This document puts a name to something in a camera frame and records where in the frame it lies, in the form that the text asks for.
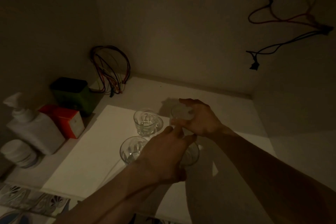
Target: forearm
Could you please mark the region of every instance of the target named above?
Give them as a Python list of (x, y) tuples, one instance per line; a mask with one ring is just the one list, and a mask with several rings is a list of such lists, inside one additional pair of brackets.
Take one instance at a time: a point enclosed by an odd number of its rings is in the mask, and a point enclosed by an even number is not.
[(329, 223), (324, 185), (228, 130), (212, 140), (224, 151), (276, 223)]
[(156, 186), (150, 170), (133, 162), (74, 209), (57, 218), (55, 224), (128, 223)]

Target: clear glass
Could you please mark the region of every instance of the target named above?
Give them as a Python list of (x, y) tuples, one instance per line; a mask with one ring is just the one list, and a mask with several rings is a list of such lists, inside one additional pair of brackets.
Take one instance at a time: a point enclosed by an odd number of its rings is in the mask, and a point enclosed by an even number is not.
[[(171, 108), (170, 111), (170, 121), (171, 119), (185, 119), (191, 120), (194, 117), (194, 111), (191, 107), (187, 107), (184, 104), (177, 104)], [(183, 133), (185, 136), (192, 135), (193, 133), (189, 130), (183, 128)], [(191, 166), (198, 161), (200, 156), (200, 150), (198, 148), (197, 143), (192, 143), (185, 154), (183, 155), (182, 161), (180, 163), (181, 166)]]
[(120, 146), (120, 157), (126, 163), (135, 161), (148, 141), (140, 136), (133, 136), (126, 139)]
[(150, 136), (156, 132), (158, 115), (149, 108), (136, 111), (133, 116), (136, 131), (141, 136)]

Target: white countertop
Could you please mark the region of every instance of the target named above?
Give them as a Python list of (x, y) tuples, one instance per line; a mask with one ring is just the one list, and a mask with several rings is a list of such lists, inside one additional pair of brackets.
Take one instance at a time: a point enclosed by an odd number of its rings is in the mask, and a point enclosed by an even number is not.
[[(80, 139), (68, 140), (34, 169), (15, 168), (6, 182), (82, 200), (124, 167), (119, 147), (136, 135), (134, 110), (149, 107), (168, 125), (178, 98), (204, 101), (224, 124), (275, 155), (250, 99), (133, 77), (123, 94), (103, 97)], [(200, 158), (187, 169), (187, 181), (159, 187), (140, 212), (179, 223), (271, 223), (226, 155), (208, 139), (198, 142)]]

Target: hand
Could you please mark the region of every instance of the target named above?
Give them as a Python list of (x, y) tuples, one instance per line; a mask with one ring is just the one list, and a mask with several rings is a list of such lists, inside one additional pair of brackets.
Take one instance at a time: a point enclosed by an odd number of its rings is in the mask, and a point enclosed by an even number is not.
[(185, 181), (186, 171), (180, 168), (181, 159), (197, 136), (184, 136), (182, 127), (171, 126), (149, 140), (136, 162), (151, 171), (158, 183)]
[(195, 116), (192, 120), (172, 119), (172, 125), (179, 125), (193, 132), (198, 136), (208, 138), (214, 137), (217, 133), (230, 129), (224, 126), (216, 117), (211, 108), (198, 99), (179, 99), (180, 103), (191, 107)]

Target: white container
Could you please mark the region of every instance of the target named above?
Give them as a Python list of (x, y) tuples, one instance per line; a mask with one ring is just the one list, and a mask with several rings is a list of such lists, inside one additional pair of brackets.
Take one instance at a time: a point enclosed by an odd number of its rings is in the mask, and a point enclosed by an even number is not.
[(29, 109), (20, 108), (18, 104), (20, 95), (21, 93), (16, 93), (4, 101), (6, 105), (14, 107), (12, 112), (14, 119), (7, 124), (7, 127), (43, 154), (53, 154), (63, 144), (65, 138), (48, 115), (40, 112), (35, 115)]
[(15, 139), (6, 143), (0, 149), (8, 160), (21, 168), (33, 168), (39, 164), (36, 152), (25, 142)]

